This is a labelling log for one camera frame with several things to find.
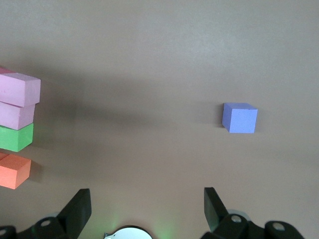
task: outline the block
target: block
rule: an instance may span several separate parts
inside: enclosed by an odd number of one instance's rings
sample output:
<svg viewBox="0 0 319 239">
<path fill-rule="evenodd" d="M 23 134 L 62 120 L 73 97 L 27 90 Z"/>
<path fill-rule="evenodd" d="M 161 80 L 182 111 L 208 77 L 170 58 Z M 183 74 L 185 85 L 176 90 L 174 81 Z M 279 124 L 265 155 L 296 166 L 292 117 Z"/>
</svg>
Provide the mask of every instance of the block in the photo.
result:
<svg viewBox="0 0 319 239">
<path fill-rule="evenodd" d="M 19 130 L 33 123 L 35 105 L 20 107 L 0 102 L 0 125 Z"/>
<path fill-rule="evenodd" d="M 20 73 L 0 74 L 0 102 L 26 107 L 39 103 L 41 80 Z"/>
<path fill-rule="evenodd" d="M 0 67 L 0 74 L 7 74 L 7 73 L 15 73 L 15 72 L 10 71 L 10 70 L 8 70 L 6 68 Z"/>
<path fill-rule="evenodd" d="M 230 133 L 254 133 L 258 109 L 248 103 L 225 103 L 223 126 Z"/>
<path fill-rule="evenodd" d="M 0 160 L 0 186 L 16 189 L 30 175 L 31 160 L 9 154 Z"/>
<path fill-rule="evenodd" d="M 0 148 L 19 152 L 31 144 L 32 140 L 33 123 L 19 130 L 0 126 Z"/>
</svg>

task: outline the blue cube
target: blue cube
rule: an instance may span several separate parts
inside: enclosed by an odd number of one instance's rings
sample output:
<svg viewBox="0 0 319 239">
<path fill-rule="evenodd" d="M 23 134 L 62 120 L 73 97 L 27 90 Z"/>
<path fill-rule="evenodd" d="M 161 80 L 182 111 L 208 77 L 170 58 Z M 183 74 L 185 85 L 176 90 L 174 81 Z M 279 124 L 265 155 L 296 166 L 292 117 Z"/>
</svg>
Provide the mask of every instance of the blue cube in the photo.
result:
<svg viewBox="0 0 319 239">
<path fill-rule="evenodd" d="M 248 103 L 225 103 L 223 126 L 230 133 L 254 133 L 258 109 Z"/>
</svg>

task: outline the orange block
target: orange block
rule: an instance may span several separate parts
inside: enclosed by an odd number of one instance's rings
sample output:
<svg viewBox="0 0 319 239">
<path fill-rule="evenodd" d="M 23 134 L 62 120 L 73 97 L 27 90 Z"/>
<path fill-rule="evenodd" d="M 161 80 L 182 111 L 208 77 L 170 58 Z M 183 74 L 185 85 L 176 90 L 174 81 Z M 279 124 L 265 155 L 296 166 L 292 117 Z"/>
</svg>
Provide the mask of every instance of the orange block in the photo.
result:
<svg viewBox="0 0 319 239">
<path fill-rule="evenodd" d="M 0 153 L 0 186 L 16 189 L 30 175 L 31 160 Z"/>
</svg>

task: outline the pink block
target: pink block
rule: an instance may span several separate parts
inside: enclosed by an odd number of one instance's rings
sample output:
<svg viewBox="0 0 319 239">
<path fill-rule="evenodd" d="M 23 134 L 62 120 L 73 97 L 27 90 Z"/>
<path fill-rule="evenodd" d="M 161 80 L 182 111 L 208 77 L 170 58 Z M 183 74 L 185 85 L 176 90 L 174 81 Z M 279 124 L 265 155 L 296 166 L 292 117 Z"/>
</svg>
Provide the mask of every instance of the pink block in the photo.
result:
<svg viewBox="0 0 319 239">
<path fill-rule="evenodd" d="M 0 74 L 0 101 L 25 107 L 39 103 L 41 80 L 20 73 Z"/>
<path fill-rule="evenodd" d="M 33 123 L 35 105 L 19 107 L 0 102 L 0 125 L 19 130 Z"/>
<path fill-rule="evenodd" d="M 0 67 L 0 74 L 7 74 L 7 73 L 14 73 L 13 71 L 10 71 L 6 68 Z"/>
</svg>

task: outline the bolt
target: bolt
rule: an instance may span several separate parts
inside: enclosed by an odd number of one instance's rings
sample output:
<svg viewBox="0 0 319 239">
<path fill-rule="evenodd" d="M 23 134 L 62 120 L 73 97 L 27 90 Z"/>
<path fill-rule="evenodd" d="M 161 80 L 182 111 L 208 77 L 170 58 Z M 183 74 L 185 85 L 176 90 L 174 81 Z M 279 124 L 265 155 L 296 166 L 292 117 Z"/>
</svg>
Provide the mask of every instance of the bolt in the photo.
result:
<svg viewBox="0 0 319 239">
<path fill-rule="evenodd" d="M 0 230 L 0 236 L 3 236 L 4 234 L 6 234 L 6 229 Z"/>
<path fill-rule="evenodd" d="M 284 231 L 285 230 L 284 225 L 282 225 L 281 223 L 273 223 L 273 227 L 274 227 L 274 229 L 276 229 L 278 231 Z"/>
<path fill-rule="evenodd" d="M 51 223 L 50 220 L 46 220 L 46 221 L 43 221 L 43 222 L 41 223 L 41 226 L 42 226 L 42 227 L 45 227 L 45 226 L 49 225 L 50 223 Z"/>
<path fill-rule="evenodd" d="M 241 218 L 238 215 L 233 215 L 231 220 L 235 223 L 241 223 Z"/>
</svg>

